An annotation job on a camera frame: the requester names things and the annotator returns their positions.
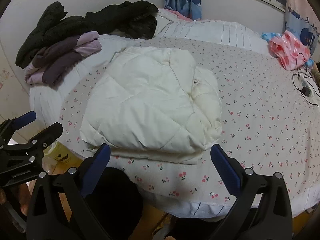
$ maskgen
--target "folded comforter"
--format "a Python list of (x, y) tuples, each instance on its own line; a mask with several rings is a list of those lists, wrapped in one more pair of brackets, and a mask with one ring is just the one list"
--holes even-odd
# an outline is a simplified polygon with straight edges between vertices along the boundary
[(130, 47), (92, 90), (80, 135), (113, 155), (196, 164), (221, 135), (218, 93), (188, 51)]

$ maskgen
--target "black mounting clamp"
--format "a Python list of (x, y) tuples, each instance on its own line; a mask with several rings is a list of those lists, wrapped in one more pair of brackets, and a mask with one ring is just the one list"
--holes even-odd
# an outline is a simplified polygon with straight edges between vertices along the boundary
[[(218, 144), (211, 148), (211, 160), (236, 201), (209, 240), (292, 239), (290, 199), (281, 173), (265, 176), (256, 174), (251, 168), (244, 169)], [(254, 217), (249, 218), (257, 194), (262, 194), (260, 204)]]
[[(84, 200), (93, 192), (109, 159), (110, 148), (102, 144), (94, 156), (86, 158), (78, 169), (72, 167), (64, 174), (51, 176), (41, 172), (31, 196), (27, 216), (27, 239), (111, 240)], [(59, 193), (66, 194), (81, 236), (70, 227)]]
[(58, 122), (49, 126), (28, 143), (8, 145), (16, 130), (36, 119), (31, 111), (19, 118), (7, 119), (0, 124), (0, 187), (7, 188), (36, 179), (42, 169), (43, 150), (62, 135)]

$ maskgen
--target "pink plastic bag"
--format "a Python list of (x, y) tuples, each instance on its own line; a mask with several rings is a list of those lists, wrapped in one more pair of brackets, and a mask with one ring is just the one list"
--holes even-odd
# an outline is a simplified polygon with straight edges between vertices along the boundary
[(299, 68), (311, 58), (310, 49), (289, 31), (285, 31), (280, 38), (273, 37), (269, 42), (269, 49), (279, 57), (279, 61), (286, 70), (297, 69), (296, 61)]

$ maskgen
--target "black cloth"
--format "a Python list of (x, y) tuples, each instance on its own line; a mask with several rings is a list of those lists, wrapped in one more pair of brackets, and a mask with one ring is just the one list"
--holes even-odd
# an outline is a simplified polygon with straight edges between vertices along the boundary
[(0, 239), (26, 240), (26, 233), (19, 232), (12, 223), (12, 217), (4, 205), (0, 205)]
[(51, 46), (67, 37), (93, 31), (93, 24), (82, 16), (63, 19), (68, 12), (59, 2), (49, 5), (38, 21), (37, 27), (29, 34), (19, 49), (16, 65), (25, 68), (43, 47)]
[[(142, 216), (143, 203), (137, 186), (116, 168), (105, 168), (85, 201), (113, 240), (127, 240)], [(73, 217), (70, 227), (81, 236)]]
[[(256, 212), (257, 208), (250, 209), (239, 233), (246, 231), (251, 226)], [(176, 240), (208, 240), (221, 222), (222, 220), (207, 222), (198, 218), (178, 218), (167, 237), (172, 236)]]
[(152, 14), (158, 11), (154, 4), (147, 1), (125, 1), (120, 5), (109, 5), (99, 12), (87, 12), (85, 18), (96, 26), (99, 34), (109, 34), (118, 29), (134, 39), (151, 39), (157, 26)]

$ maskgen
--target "blue gripper pad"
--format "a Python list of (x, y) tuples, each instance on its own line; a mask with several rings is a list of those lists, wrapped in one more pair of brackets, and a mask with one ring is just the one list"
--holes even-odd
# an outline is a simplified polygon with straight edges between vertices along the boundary
[(27, 124), (33, 122), (36, 119), (36, 117), (37, 117), (36, 112), (30, 111), (29, 113), (26, 113), (14, 119), (11, 126), (14, 130), (19, 130), (22, 127), (25, 127)]
[(83, 198), (93, 192), (110, 160), (110, 153), (110, 147), (107, 144), (101, 145), (95, 153), (97, 154), (95, 160), (92, 162), (91, 166), (82, 178), (82, 188), (80, 193)]
[(241, 193), (241, 178), (232, 168), (229, 157), (222, 150), (222, 148), (215, 144), (211, 147), (211, 161), (217, 169), (224, 185), (226, 186), (230, 195), (238, 197)]

